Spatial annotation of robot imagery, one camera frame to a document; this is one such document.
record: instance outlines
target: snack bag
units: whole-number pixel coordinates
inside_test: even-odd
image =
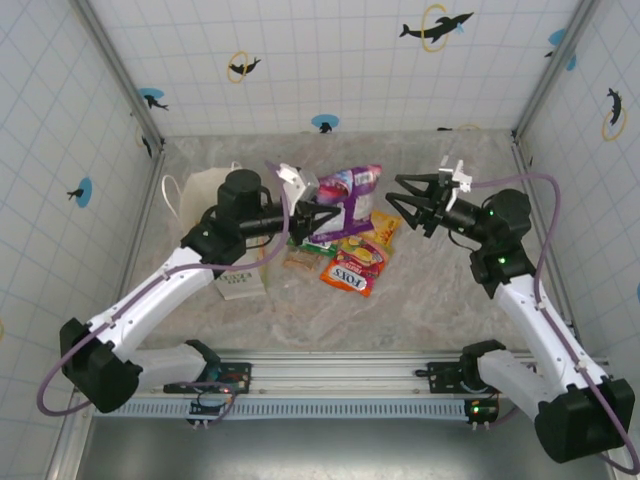
[[[310,240],[328,242],[371,230],[373,190],[381,174],[380,165],[366,165],[320,178],[316,201],[321,205],[336,205],[341,212],[316,230]]]
[[[297,247],[306,252],[318,253],[326,257],[334,257],[338,251],[338,242],[312,242],[308,238],[302,240],[302,245],[296,245],[291,237],[287,240],[287,245]]]
[[[402,223],[402,217],[374,210],[371,212],[371,223],[373,223],[373,230],[362,232],[359,235],[384,247],[390,247],[393,234]]]
[[[389,248],[352,235],[342,240],[336,257],[320,278],[332,287],[368,297],[390,256]]]
[[[297,267],[312,272],[322,257],[317,253],[307,252],[299,248],[292,248],[287,253],[283,265],[285,267]]]

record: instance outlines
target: white paper bag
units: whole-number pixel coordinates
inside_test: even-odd
[[[205,210],[218,202],[218,187],[224,183],[227,174],[237,168],[241,168],[241,166],[234,162],[231,164],[231,168],[214,167],[204,172],[194,173],[187,179],[183,191],[180,191],[176,180],[170,175],[165,175],[162,178],[162,193],[169,209],[180,221],[183,234],[186,235],[200,221]],[[175,211],[167,199],[166,179],[174,182],[180,195],[178,212]],[[247,246],[259,245],[262,242],[263,239],[252,239],[247,242]],[[254,263],[260,258],[260,248],[247,250],[247,253],[234,265]],[[258,268],[240,272],[224,272],[214,283],[225,300],[265,295],[267,293]]]

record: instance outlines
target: metal corner post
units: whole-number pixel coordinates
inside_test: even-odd
[[[524,113],[518,121],[515,128],[516,140],[522,138],[533,123],[533,120],[549,96],[551,89],[554,87],[565,66],[575,53],[575,48],[578,45],[578,41],[582,37],[582,34],[587,29],[593,15],[602,3],[602,0],[579,1],[578,7],[576,8],[571,22],[569,22],[569,26],[565,31],[565,35],[562,38],[560,45],[558,45],[558,48],[553,52],[551,63],[542,75],[538,86],[529,99],[529,103],[527,103]]]
[[[153,121],[153,118],[151,118],[149,110],[146,108],[146,105],[138,94],[131,77],[127,73],[122,60],[118,55],[118,52],[111,43],[106,30],[96,15],[96,12],[91,5],[91,1],[69,0],[69,4],[78,15],[87,35],[89,35],[89,38],[91,38],[94,45],[97,47],[104,63],[107,65],[107,68],[120,87],[122,94],[127,99],[127,103],[131,107],[133,115],[138,120],[145,138],[149,143],[154,145],[157,150],[162,150],[162,135],[160,134],[160,130]]]

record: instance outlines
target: yellow ring sticker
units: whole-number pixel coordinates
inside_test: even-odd
[[[463,123],[456,130],[482,130],[475,123]]]
[[[136,131],[134,135],[136,139],[136,145],[138,145],[139,148],[144,147],[144,144],[142,143],[142,129],[140,128],[140,125],[136,125]]]
[[[624,128],[627,126],[627,110],[624,107],[620,107],[620,111],[624,115],[624,119],[622,120],[622,126],[620,127],[620,131],[616,133],[613,137],[607,136],[607,132],[609,130],[609,127],[607,126],[607,122],[613,116],[613,112],[609,111],[609,113],[607,113],[607,115],[604,117],[604,120],[602,121],[602,138],[604,139],[605,142],[613,142],[616,138],[618,138],[622,134],[622,132],[624,132]]]
[[[240,55],[244,57],[244,68],[242,69],[242,76],[234,80],[233,78],[231,78],[231,65],[233,64],[233,61]],[[249,68],[249,55],[247,55],[247,52],[245,52],[244,50],[240,50],[239,52],[236,52],[233,57],[231,57],[231,60],[229,60],[229,65],[227,65],[227,78],[231,83],[240,83],[247,75],[247,68]]]
[[[429,52],[429,53],[435,53],[435,52],[439,52],[440,50],[442,50],[444,47],[446,47],[447,45],[447,41],[449,40],[449,34],[447,33],[444,36],[444,42],[442,42],[442,45],[440,45],[437,48],[429,48],[427,46],[427,44],[424,41],[424,24],[427,20],[427,15],[429,15],[429,12],[431,10],[441,10],[443,13],[447,13],[447,9],[444,8],[442,5],[440,5],[439,3],[434,3],[433,5],[427,7],[427,9],[424,11],[424,15],[422,15],[422,23],[420,24],[420,39],[422,40],[422,48],[424,49],[425,52]]]

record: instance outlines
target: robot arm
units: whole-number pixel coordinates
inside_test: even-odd
[[[457,196],[458,190],[469,191],[472,186],[462,172],[462,161],[455,169],[441,167],[437,174],[396,176],[409,195],[388,193],[386,198],[411,228],[422,226],[426,237],[443,226],[480,244],[470,255],[473,277],[518,326],[541,373],[527,369],[493,340],[463,349],[462,382],[472,391],[492,386],[507,395],[534,422],[542,447],[557,462],[623,446],[586,378],[625,431],[635,401],[633,390],[624,379],[611,380],[587,355],[542,286],[538,297],[542,304],[536,301],[536,269],[521,243],[531,229],[527,195],[502,190],[477,206]],[[415,182],[426,186],[419,188]],[[415,211],[410,213],[403,204]]]
[[[286,164],[277,173],[284,182],[287,212],[282,204],[271,201],[257,173],[231,172],[218,190],[217,204],[204,213],[156,272],[86,324],[71,319],[61,328],[63,356],[86,336],[96,335],[62,370],[100,411],[117,409],[139,388],[194,381],[208,364],[219,362],[215,353],[197,341],[172,349],[137,350],[169,313],[224,271],[194,265],[241,269],[231,265],[246,253],[246,240],[282,232],[285,214],[296,243],[339,214],[339,208],[311,201],[318,188],[314,175]]]

